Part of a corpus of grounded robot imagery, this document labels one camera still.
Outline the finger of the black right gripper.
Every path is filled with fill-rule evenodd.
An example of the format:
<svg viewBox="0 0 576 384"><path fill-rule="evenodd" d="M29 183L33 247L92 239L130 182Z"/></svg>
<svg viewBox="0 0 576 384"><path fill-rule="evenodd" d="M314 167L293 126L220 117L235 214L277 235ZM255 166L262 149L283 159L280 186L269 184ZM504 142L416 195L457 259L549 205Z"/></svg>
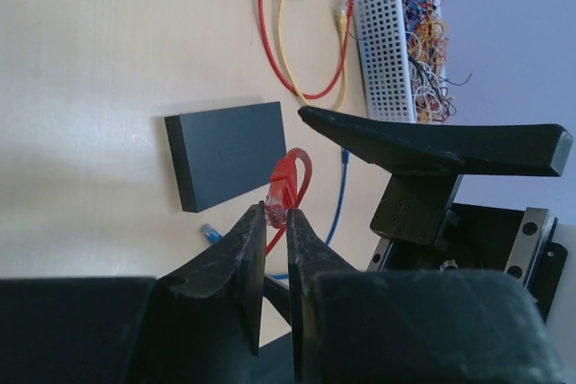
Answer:
<svg viewBox="0 0 576 384"><path fill-rule="evenodd" d="M265 277L256 383L294 383L293 340L288 285Z"/></svg>
<svg viewBox="0 0 576 384"><path fill-rule="evenodd" d="M572 134L558 124L437 126L373 121L317 107L298 110L319 134L391 174L559 177Z"/></svg>

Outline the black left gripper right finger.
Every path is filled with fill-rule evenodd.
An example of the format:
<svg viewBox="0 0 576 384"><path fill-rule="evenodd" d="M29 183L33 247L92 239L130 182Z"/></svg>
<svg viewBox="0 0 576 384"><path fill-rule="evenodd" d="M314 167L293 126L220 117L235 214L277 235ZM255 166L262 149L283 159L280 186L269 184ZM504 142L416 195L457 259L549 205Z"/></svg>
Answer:
<svg viewBox="0 0 576 384"><path fill-rule="evenodd" d="M533 297L494 271L360 272L291 210L299 383L561 383Z"/></svg>

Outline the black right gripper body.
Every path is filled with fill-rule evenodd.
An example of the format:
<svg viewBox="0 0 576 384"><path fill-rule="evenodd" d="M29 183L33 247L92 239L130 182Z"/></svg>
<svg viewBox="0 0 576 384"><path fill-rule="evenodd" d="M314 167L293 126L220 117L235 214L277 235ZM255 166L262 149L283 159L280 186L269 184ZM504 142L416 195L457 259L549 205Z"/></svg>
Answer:
<svg viewBox="0 0 576 384"><path fill-rule="evenodd" d="M457 203L461 181L455 174L393 175L370 224L380 241L368 271L504 272L547 318L568 255L553 241L557 218L547 209Z"/></svg>

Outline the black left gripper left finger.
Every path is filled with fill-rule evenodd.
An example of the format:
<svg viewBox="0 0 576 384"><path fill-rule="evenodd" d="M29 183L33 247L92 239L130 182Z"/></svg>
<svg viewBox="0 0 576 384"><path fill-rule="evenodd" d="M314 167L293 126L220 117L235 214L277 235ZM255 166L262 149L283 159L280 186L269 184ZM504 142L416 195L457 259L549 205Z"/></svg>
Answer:
<svg viewBox="0 0 576 384"><path fill-rule="evenodd" d="M247 383L258 354L262 203L161 278L4 279L4 383Z"/></svg>

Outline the long black network switch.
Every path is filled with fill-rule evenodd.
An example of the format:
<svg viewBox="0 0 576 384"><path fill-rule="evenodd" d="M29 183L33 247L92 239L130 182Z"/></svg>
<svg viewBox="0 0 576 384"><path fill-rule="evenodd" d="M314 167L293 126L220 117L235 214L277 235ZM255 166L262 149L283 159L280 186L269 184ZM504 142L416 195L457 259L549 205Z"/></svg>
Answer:
<svg viewBox="0 0 576 384"><path fill-rule="evenodd" d="M285 156L279 102L164 118L184 212L200 213L268 184Z"/></svg>

